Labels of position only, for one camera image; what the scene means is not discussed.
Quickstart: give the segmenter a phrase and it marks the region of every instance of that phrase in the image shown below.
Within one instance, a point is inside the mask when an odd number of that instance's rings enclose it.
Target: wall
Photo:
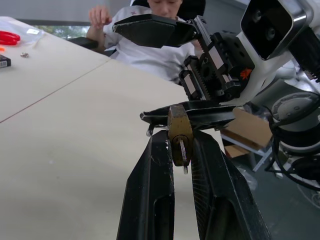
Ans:
[[[0,0],[0,16],[20,20],[82,22],[89,21],[88,11],[107,5],[115,14],[130,5],[130,0]]]
[[[238,34],[245,10],[223,2],[223,0],[206,0],[204,17],[211,33],[228,31]]]

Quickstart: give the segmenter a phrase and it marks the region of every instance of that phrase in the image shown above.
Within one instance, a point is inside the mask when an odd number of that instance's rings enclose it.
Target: gray floor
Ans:
[[[297,184],[286,177],[276,178],[264,167],[250,172],[258,181],[252,193],[273,239],[319,240],[320,209],[303,197]]]

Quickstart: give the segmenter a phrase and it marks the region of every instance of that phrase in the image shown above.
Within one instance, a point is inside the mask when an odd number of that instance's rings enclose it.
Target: red object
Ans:
[[[246,68],[240,73],[240,77],[242,77],[242,80],[248,80],[248,77],[250,76],[251,72],[252,72],[252,69]]]
[[[15,33],[11,33],[8,31],[0,31],[0,44],[15,46],[20,41],[20,36]]]

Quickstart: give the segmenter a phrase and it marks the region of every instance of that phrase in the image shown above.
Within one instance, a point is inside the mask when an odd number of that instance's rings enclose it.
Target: table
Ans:
[[[70,84],[0,124],[1,239],[115,240],[127,178],[149,140],[139,114],[187,100],[180,86],[115,60],[66,74]],[[220,133],[207,132],[223,147]],[[191,174],[175,167],[174,183],[174,239],[199,239]]]
[[[11,17],[0,21],[28,26]],[[48,33],[36,44],[4,47],[0,54],[12,66],[0,69],[0,123],[110,60]]]

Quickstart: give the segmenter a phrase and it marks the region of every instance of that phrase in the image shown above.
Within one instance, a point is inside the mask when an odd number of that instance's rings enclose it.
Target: cardboard box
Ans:
[[[231,121],[221,133],[255,150],[266,148],[272,137],[269,123],[239,108],[235,108],[233,113],[235,120]],[[238,147],[229,148],[229,150],[234,153],[234,156],[230,153],[232,158],[240,152],[244,153],[243,148],[241,150]]]
[[[230,158],[236,158],[242,155],[249,154],[250,152],[240,146],[237,145],[230,145],[224,147],[227,154],[229,154]]]

